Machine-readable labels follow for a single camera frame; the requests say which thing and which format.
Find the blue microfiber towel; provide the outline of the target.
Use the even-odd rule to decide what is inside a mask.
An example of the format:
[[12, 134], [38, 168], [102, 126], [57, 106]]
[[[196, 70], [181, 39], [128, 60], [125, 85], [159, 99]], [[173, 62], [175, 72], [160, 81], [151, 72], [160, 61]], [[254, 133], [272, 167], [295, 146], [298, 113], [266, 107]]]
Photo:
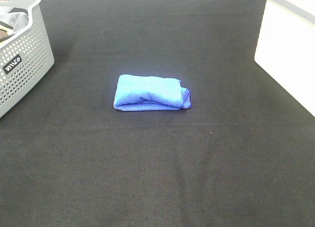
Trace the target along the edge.
[[176, 78], [123, 74], [117, 82], [113, 107], [120, 111], [189, 109], [190, 90]]

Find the white slotted plastic crate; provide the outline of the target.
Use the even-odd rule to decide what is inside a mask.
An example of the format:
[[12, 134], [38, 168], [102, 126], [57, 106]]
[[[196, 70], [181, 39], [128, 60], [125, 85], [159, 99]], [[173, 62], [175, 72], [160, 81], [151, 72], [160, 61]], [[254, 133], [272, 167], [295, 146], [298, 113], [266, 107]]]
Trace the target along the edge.
[[315, 0], [266, 0], [255, 62], [315, 113]]

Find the grey perforated plastic basket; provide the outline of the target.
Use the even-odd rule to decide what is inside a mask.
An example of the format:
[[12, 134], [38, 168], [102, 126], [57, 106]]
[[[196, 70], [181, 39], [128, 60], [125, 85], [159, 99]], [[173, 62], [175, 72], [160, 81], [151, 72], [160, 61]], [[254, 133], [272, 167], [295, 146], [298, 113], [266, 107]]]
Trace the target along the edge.
[[0, 0], [2, 7], [19, 8], [28, 25], [0, 43], [0, 114], [6, 114], [48, 72], [55, 60], [50, 46], [41, 0]]

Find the grey towel in basket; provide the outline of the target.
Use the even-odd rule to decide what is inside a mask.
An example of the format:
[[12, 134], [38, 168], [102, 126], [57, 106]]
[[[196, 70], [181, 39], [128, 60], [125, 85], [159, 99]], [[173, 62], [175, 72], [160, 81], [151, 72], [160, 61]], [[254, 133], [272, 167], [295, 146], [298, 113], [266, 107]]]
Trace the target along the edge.
[[24, 12], [12, 12], [12, 13], [1, 13], [0, 14], [0, 24], [8, 25], [13, 28], [13, 33], [22, 30], [28, 25], [29, 18]]

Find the yellow cloth in basket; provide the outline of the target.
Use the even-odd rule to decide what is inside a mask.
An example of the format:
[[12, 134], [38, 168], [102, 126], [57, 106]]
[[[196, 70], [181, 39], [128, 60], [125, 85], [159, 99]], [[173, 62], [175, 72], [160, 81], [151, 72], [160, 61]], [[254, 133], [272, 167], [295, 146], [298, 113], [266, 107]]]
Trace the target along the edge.
[[0, 36], [1, 37], [12, 35], [12, 33], [13, 33], [13, 28], [11, 26], [0, 25]]

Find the brown cloth in basket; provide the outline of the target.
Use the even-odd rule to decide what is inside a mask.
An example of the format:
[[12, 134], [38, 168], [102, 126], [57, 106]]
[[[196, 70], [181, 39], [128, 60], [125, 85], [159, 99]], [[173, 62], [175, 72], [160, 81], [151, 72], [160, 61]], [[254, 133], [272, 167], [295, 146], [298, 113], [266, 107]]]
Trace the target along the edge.
[[9, 39], [11, 36], [8, 34], [7, 31], [5, 30], [0, 30], [0, 43], [6, 41], [7, 39]]

